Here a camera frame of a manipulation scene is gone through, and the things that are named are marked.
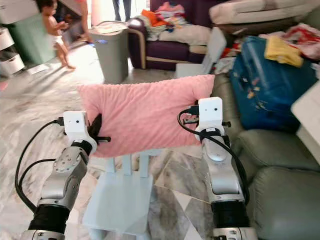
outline blue suitcase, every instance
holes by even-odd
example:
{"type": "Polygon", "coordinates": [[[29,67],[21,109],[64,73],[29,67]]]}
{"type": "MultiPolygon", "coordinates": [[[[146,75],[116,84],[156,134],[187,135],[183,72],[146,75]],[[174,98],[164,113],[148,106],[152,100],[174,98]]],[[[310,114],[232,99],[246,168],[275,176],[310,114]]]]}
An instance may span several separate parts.
{"type": "Polygon", "coordinates": [[[311,62],[302,67],[265,59],[266,40],[249,36],[236,57],[230,80],[245,129],[295,132],[291,105],[316,81],[311,62]]]}

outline gray trash bin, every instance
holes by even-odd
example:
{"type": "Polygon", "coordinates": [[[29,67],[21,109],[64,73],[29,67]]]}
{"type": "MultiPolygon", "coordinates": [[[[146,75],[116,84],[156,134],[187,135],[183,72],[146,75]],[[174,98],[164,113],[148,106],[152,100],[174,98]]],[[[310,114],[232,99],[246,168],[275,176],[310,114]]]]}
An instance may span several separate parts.
{"type": "Polygon", "coordinates": [[[106,84],[128,76],[128,28],[120,21],[103,21],[89,30],[106,84]]]}

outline gray leather sofa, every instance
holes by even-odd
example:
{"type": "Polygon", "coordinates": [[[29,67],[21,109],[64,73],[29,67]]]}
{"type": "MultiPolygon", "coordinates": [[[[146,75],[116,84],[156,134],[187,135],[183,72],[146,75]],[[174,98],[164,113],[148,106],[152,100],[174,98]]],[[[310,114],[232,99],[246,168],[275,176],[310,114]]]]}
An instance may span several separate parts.
{"type": "Polygon", "coordinates": [[[231,122],[228,134],[247,172],[247,211],[259,239],[320,239],[320,165],[306,146],[294,134],[244,130],[226,75],[215,77],[212,95],[222,98],[224,121],[231,122]]]}

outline black cable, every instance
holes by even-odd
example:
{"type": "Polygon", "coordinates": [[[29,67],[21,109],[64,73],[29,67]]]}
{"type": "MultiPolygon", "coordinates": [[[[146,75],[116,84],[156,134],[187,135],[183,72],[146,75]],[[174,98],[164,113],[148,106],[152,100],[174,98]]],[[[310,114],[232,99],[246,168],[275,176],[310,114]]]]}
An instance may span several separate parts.
{"type": "Polygon", "coordinates": [[[50,159],[42,159],[42,160],[38,160],[38,161],[35,161],[33,163],[31,163],[25,170],[24,172],[22,173],[21,177],[20,177],[20,180],[19,180],[19,189],[23,192],[23,189],[22,189],[22,182],[24,181],[24,178],[26,176],[26,174],[28,173],[28,171],[36,164],[39,164],[39,163],[43,163],[43,162],[53,162],[55,161],[56,159],[55,158],[50,158],[50,159]]]}
{"type": "Polygon", "coordinates": [[[183,111],[181,111],[179,113],[179,115],[178,115],[178,123],[183,129],[187,130],[188,132],[190,132],[192,134],[199,135],[202,138],[206,138],[206,139],[214,142],[215,144],[218,144],[220,147],[225,149],[229,154],[231,154],[231,156],[234,158],[235,165],[236,165],[236,168],[238,169],[239,176],[240,176],[240,179],[241,179],[241,182],[242,182],[242,188],[243,188],[242,191],[243,191],[243,194],[244,194],[244,202],[247,205],[249,200],[250,200],[250,193],[249,193],[249,187],[248,187],[248,182],[247,182],[247,174],[246,174],[246,170],[245,170],[244,166],[242,165],[241,161],[239,160],[238,156],[231,150],[231,148],[229,148],[227,145],[223,144],[222,142],[220,142],[220,141],[214,139],[213,137],[210,137],[210,136],[208,136],[208,135],[206,135],[206,134],[204,134],[202,132],[195,131],[195,130],[192,130],[192,129],[186,127],[181,122],[180,117],[181,117],[182,114],[187,114],[187,113],[195,115],[192,108],[191,108],[191,110],[190,109],[186,109],[186,110],[183,110],[183,111]]]}
{"type": "Polygon", "coordinates": [[[36,206],[27,198],[27,196],[25,195],[25,193],[22,191],[22,189],[19,188],[19,180],[18,180],[18,175],[19,175],[19,170],[20,170],[20,165],[22,162],[22,159],[25,155],[25,152],[27,151],[27,148],[29,147],[29,145],[31,144],[31,142],[35,139],[35,137],[47,126],[51,125],[51,124],[56,124],[58,123],[57,120],[53,120],[50,121],[48,123],[46,123],[45,125],[43,125],[34,135],[33,137],[29,140],[29,142],[26,144],[26,146],[24,147],[21,156],[19,158],[18,164],[16,166],[16,170],[15,170],[15,177],[14,177],[14,186],[15,186],[15,190],[16,193],[18,194],[18,196],[21,198],[21,200],[25,203],[25,205],[27,205],[27,207],[34,213],[36,210],[36,206]]]}

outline trash bin lid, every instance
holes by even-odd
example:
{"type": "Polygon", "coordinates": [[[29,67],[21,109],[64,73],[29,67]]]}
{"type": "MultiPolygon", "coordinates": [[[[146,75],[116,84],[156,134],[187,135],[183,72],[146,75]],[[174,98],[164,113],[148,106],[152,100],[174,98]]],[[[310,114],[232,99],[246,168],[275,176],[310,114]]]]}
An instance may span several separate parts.
{"type": "Polygon", "coordinates": [[[121,21],[103,21],[89,30],[91,34],[115,37],[128,29],[121,21]]]}

